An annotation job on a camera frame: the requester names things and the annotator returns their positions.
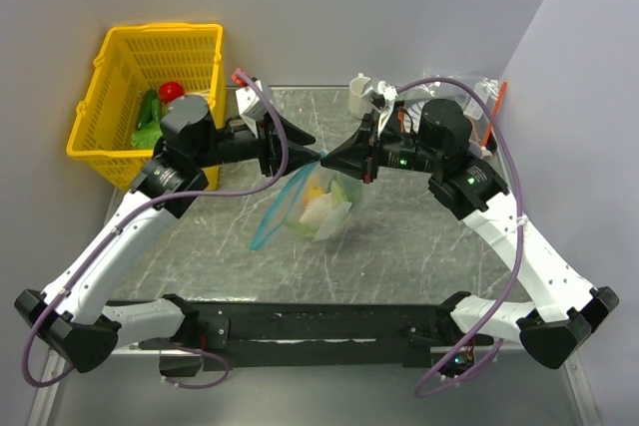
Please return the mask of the yellow orange toy mango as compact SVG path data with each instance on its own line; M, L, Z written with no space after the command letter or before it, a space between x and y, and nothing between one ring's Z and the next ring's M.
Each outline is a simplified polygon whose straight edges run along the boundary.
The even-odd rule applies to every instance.
M307 204L313 199L326 194L326 189L322 185L320 178L310 178L306 184L306 190L304 195L304 202Z

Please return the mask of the white toy cauliflower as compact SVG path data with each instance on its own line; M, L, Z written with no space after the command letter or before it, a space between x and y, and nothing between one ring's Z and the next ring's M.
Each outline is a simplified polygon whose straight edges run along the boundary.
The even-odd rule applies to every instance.
M354 202L346 193L343 183L337 178L320 179L326 194L309 203L304 202L306 184L302 187L301 201L296 202L285 225L294 233L313 242L334 236L346 223Z

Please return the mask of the clear bag with blue zipper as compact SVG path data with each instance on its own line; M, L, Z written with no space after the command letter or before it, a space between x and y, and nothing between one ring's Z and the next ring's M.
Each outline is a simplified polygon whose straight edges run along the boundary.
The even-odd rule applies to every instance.
M266 210L249 250L278 241L321 242L338 236L359 220L373 197L372 189L343 173L309 164L284 184Z

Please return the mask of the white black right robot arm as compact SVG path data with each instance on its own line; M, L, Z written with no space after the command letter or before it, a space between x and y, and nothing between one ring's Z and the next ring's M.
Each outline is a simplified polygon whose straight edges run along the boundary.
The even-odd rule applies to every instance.
M618 306L608 286L578 274L517 206L514 189L470 147L471 122L452 100L429 100L414 119L393 110L386 123L365 115L321 165L366 184L382 168L426 173L428 189L514 272L526 302L499 303L459 292L439 307L438 336L459 344L471 332L521 344L557 369Z

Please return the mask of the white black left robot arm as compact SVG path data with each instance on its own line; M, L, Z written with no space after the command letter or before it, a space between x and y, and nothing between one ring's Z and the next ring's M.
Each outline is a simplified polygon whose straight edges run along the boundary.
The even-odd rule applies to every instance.
M199 312L178 295L123 307L107 302L147 248L207 193L206 168L256 160L276 182L320 157L310 148L312 134L263 101L251 101L238 126L219 128L207 101L186 95L170 104L160 128L152 157L111 220L56 280L41 291L24 290L14 303L31 327L28 338L44 341L79 373L132 343L160 339L179 348L199 343Z

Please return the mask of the clear bag with red zipper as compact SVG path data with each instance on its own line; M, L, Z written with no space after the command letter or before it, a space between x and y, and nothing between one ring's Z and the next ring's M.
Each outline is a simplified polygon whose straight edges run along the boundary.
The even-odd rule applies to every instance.
M475 74L441 74L427 73L427 77L449 78L461 82L471 88L475 95L486 105L491 115L496 118L497 104L505 95L505 87L496 79ZM430 97L446 98L456 102L462 109L464 116L470 121L472 132L470 145L481 148L480 143L485 132L492 131L492 124L479 104L463 89L446 82L432 82L420 86Z

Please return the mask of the white ceramic mug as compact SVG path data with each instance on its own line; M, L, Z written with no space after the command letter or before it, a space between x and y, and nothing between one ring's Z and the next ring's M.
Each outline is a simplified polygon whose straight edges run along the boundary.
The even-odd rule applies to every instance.
M359 73L353 78L348 87L347 108L350 114L357 120L373 110L371 97L376 93L378 80Z

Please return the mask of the orange plastic fork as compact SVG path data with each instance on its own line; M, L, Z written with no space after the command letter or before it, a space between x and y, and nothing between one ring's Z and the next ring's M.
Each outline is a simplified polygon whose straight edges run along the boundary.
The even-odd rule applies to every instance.
M397 108L397 118L400 125L400 131L403 134L413 133L413 118L405 107Z

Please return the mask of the red toy tomato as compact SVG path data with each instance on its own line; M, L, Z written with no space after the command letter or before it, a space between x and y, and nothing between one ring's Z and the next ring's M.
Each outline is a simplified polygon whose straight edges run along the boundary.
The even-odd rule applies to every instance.
M169 104L184 95L185 89L179 82L166 82L158 88L158 98L164 104Z

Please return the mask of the black rectangular tray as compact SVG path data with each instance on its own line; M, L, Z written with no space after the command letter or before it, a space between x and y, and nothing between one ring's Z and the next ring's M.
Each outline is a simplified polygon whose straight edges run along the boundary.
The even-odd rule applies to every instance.
M481 140L480 146L486 154L493 155L497 152L498 144L492 131L485 132L485 135L483 139Z

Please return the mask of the green toy chili pepper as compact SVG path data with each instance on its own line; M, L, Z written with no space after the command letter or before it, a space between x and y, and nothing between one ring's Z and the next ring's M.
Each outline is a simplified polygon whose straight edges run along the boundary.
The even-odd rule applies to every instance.
M163 117L163 105L159 99L151 101L151 115L154 123L160 123Z

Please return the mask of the green toy lettuce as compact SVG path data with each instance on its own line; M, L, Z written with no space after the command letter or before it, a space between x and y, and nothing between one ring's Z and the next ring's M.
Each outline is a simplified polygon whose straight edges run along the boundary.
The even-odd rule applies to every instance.
M132 134L131 145L134 150L152 150L161 137L159 124L147 124Z

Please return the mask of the green toy cucumber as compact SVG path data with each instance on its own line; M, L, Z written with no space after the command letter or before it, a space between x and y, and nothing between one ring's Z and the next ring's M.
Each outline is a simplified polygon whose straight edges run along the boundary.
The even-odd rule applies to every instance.
M157 92L154 89L147 90L140 104L138 117L136 120L136 130L141 130L152 120L152 102L157 99Z

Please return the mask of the yellow plastic basket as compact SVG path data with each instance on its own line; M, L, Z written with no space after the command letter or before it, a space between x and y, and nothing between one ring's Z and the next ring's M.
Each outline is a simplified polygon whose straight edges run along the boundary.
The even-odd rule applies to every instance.
M152 153L131 144L143 95L170 81L188 94L206 94L221 127L227 96L223 36L219 24L111 28L93 62L85 98L76 107L67 155L126 191Z

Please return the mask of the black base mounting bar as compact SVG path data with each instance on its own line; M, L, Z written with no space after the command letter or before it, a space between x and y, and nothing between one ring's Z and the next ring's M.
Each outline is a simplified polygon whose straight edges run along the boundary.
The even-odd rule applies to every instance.
M175 337L154 334L145 349L201 347L232 368L399 364L428 368L434 348L462 332L431 304L192 302L195 325Z

